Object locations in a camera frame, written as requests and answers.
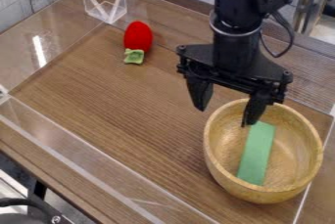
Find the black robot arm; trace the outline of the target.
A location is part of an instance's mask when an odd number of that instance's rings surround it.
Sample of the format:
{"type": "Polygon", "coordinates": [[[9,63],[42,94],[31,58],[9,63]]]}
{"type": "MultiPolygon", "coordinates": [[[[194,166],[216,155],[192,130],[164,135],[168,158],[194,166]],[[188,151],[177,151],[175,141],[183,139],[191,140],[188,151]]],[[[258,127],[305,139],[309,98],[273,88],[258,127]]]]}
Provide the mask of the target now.
{"type": "Polygon", "coordinates": [[[282,103],[293,73],[273,62],[262,35],[263,21],[274,18],[291,25],[279,10],[291,0],[215,0],[210,14],[214,42],[177,47],[177,72],[186,77],[195,107],[204,111],[222,85],[251,96],[243,114],[244,126],[254,125],[266,108],[282,103]]]}

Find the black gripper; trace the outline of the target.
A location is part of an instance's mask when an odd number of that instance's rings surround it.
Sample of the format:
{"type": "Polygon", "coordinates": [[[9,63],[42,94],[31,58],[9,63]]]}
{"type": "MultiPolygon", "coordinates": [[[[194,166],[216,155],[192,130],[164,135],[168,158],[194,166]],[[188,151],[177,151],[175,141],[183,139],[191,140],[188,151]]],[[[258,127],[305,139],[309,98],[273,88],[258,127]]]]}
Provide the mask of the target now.
{"type": "Polygon", "coordinates": [[[215,84],[251,95],[244,110],[243,127],[258,123],[270,104],[285,102],[287,86],[294,81],[294,75],[269,60],[262,52],[255,54],[246,67],[236,70],[215,65],[212,44],[180,45],[177,55],[177,71],[188,80],[194,104],[200,111],[207,109],[215,84]]]}

